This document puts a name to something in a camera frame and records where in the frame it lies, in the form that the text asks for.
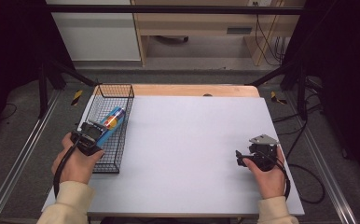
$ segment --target hand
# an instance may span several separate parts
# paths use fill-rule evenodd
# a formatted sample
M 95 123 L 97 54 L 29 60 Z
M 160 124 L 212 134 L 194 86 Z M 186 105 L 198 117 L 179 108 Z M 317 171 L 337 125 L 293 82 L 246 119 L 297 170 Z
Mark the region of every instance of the hand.
M 67 150 L 69 150 L 69 148 L 73 145 L 72 140 L 70 140 L 70 136 L 71 134 L 68 133 L 62 140 L 63 151 L 58 154 L 58 157 L 52 164 L 51 171 L 53 174 L 55 174 L 64 154 L 66 154 Z M 76 181 L 88 184 L 90 176 L 92 175 L 93 167 L 103 154 L 104 152 L 100 150 L 91 156 L 86 156 L 76 148 L 67 163 L 64 165 L 60 183 L 64 181 Z
M 278 160 L 284 163 L 282 150 L 277 147 Z M 284 174 L 278 166 L 267 172 L 261 171 L 251 160 L 244 158 L 244 163 L 254 174 L 263 199 L 284 196 Z

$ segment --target black wire basket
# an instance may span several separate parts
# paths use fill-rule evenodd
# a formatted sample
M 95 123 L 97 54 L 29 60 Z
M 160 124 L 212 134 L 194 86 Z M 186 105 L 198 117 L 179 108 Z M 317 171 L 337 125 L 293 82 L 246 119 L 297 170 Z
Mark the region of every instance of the black wire basket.
M 101 146 L 104 150 L 104 156 L 96 163 L 93 169 L 95 174 L 119 174 L 133 98 L 133 88 L 130 84 L 102 84 L 97 86 L 90 111 L 86 120 L 82 120 L 82 122 L 91 124 L 91 120 L 101 121 L 116 106 L 125 110 L 125 117 L 120 126 Z

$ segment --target cabinet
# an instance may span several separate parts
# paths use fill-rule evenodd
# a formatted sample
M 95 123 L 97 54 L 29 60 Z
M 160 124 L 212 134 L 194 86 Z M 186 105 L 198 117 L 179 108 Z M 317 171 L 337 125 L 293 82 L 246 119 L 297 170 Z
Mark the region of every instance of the cabinet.
M 132 0 L 134 5 L 167 6 L 227 6 L 246 7 L 249 0 Z M 302 7 L 305 0 L 272 0 L 271 7 Z M 136 33 L 142 63 L 151 35 L 243 35 L 254 64 L 263 59 L 256 44 L 256 15 L 216 15 L 216 14 L 134 14 Z M 258 20 L 265 37 L 271 42 L 274 36 L 291 36 L 298 16 L 260 15 Z M 267 41 L 257 32 L 257 41 L 262 51 L 268 49 Z
M 129 5 L 129 0 L 47 0 L 48 4 Z M 73 61 L 140 61 L 131 13 L 52 13 Z

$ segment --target black horizontal bar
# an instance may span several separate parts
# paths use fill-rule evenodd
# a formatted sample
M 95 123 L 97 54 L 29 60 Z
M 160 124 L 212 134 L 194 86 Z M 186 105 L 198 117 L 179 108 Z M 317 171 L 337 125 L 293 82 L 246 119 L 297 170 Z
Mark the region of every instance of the black horizontal bar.
M 177 14 L 258 14 L 305 15 L 323 12 L 304 7 L 211 7 L 211 6 L 126 6 L 126 5 L 46 5 L 28 9 L 68 13 L 177 13 Z

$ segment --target cream-colored sleeve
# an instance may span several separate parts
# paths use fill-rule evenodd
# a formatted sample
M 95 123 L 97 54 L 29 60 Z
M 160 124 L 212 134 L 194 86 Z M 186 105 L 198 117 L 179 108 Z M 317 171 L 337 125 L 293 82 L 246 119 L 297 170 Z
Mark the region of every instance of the cream-colored sleeve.
M 288 213 L 288 208 L 284 196 L 261 200 L 258 202 L 258 208 L 258 223 L 298 223 L 298 219 Z
M 43 211 L 37 224 L 87 223 L 93 195 L 94 190 L 86 184 L 75 181 L 61 183 L 56 203 Z

